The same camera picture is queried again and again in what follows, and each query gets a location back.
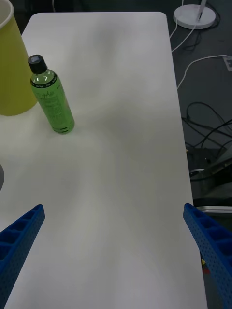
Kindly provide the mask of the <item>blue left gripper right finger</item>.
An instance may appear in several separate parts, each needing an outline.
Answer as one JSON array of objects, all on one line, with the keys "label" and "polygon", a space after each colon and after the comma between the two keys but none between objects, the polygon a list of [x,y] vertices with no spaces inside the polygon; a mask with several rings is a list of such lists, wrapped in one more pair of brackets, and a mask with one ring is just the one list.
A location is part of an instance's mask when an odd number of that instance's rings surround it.
[{"label": "blue left gripper right finger", "polygon": [[224,308],[232,307],[232,233],[201,210],[187,203],[183,218],[206,261],[223,299]]}]

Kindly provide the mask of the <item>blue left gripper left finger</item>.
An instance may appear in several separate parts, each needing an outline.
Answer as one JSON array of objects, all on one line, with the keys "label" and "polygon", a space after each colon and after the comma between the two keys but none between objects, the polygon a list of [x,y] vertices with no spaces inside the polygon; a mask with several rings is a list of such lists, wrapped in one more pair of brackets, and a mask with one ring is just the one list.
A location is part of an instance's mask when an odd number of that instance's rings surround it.
[{"label": "blue left gripper left finger", "polygon": [[0,308],[3,309],[45,220],[36,205],[0,233]]}]

